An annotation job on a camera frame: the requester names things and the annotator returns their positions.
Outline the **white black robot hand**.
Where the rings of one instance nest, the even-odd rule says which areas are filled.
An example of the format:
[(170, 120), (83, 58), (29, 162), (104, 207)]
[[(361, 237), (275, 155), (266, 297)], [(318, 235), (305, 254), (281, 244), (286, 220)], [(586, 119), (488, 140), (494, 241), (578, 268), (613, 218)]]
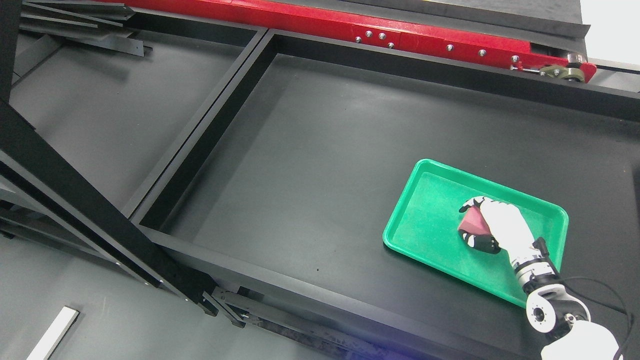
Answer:
[(487, 196), (476, 196), (468, 199), (458, 212), (463, 214), (470, 207), (480, 210), (491, 235), (459, 232), (467, 246), (490, 254), (504, 250), (513, 268), (542, 257), (541, 252), (534, 247), (533, 233), (518, 207)]

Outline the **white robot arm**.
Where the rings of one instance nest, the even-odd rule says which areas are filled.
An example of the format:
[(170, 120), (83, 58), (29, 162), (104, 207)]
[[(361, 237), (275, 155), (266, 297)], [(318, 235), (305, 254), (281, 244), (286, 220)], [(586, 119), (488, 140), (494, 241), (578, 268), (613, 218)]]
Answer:
[(615, 335), (595, 323), (588, 306), (568, 292), (550, 259), (530, 254), (510, 264), (526, 295), (526, 319), (548, 340), (540, 351), (542, 360), (624, 360)]

